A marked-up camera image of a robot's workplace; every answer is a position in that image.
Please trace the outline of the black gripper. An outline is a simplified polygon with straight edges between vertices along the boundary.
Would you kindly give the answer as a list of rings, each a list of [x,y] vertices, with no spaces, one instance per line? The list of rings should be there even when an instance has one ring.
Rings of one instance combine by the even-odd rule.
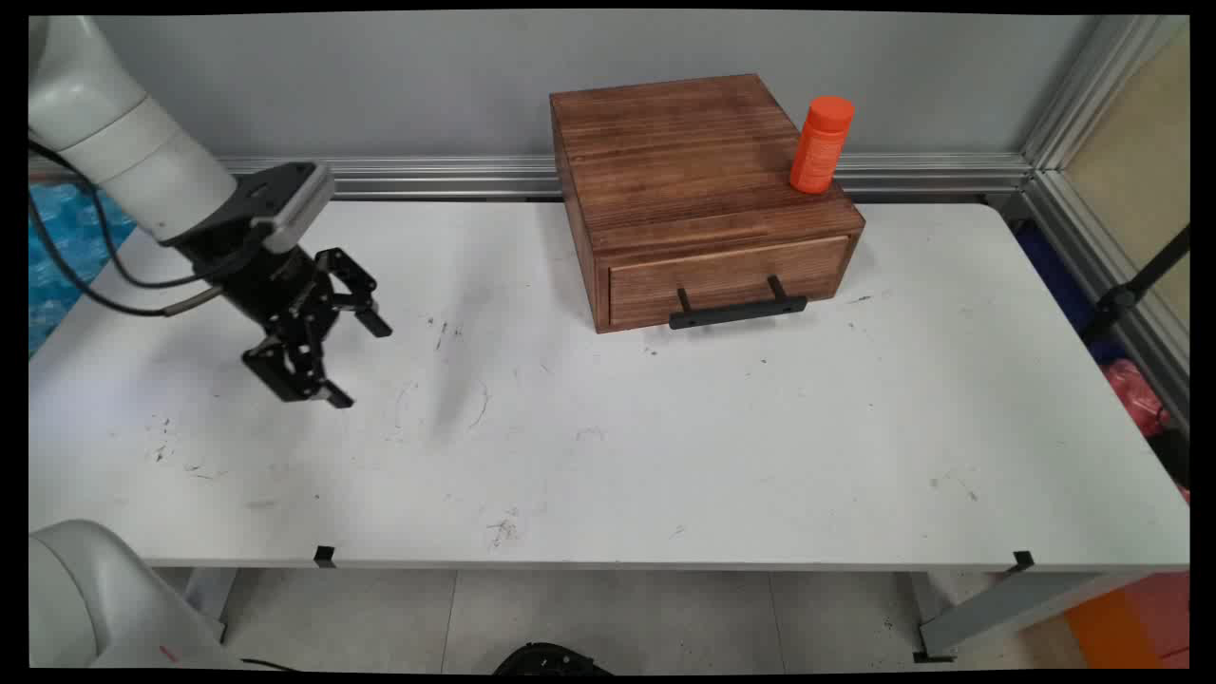
[[[179,243],[196,274],[227,257],[242,256],[244,247],[244,237],[195,237]],[[376,338],[392,336],[373,297],[377,281],[339,248],[323,250],[315,260],[298,246],[285,253],[259,246],[238,268],[204,280],[221,286],[223,297],[266,333],[240,360],[285,403],[323,400],[336,409],[353,407],[351,396],[325,370],[322,337],[316,330],[278,327],[300,299],[325,291],[320,299],[332,312],[351,313]]]

